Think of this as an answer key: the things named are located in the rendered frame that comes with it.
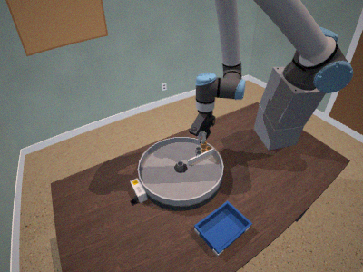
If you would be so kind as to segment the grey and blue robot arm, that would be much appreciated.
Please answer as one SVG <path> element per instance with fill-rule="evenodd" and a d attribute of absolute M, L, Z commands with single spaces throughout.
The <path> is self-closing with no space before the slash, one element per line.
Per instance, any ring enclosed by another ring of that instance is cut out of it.
<path fill-rule="evenodd" d="M 317 88 L 324 93 L 347 86 L 353 69 L 337 45 L 338 35 L 319 27 L 300 0 L 253 1 L 296 48 L 292 61 L 283 71 L 289 83 L 302 90 Z M 214 110 L 215 97 L 242 100 L 246 84 L 241 78 L 237 0 L 215 0 L 215 5 L 223 78 L 215 73 L 201 73 L 196 77 L 196 109 L 200 112 Z M 199 113 L 189 133 L 198 136 L 208 118 L 207 114 Z"/>

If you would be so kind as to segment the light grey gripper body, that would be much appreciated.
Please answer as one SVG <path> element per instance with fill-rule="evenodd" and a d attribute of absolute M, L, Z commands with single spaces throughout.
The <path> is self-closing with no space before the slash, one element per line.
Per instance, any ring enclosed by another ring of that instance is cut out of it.
<path fill-rule="evenodd" d="M 215 124 L 215 116 L 212 115 L 212 111 L 211 112 L 200 112 L 200 111 L 198 111 L 201 114 L 207 114 L 208 113 L 208 116 L 209 116 L 208 120 L 205 122 L 204 126 L 201 129 L 202 131 L 207 131 L 208 128 L 210 128 L 211 126 L 213 126 Z"/>

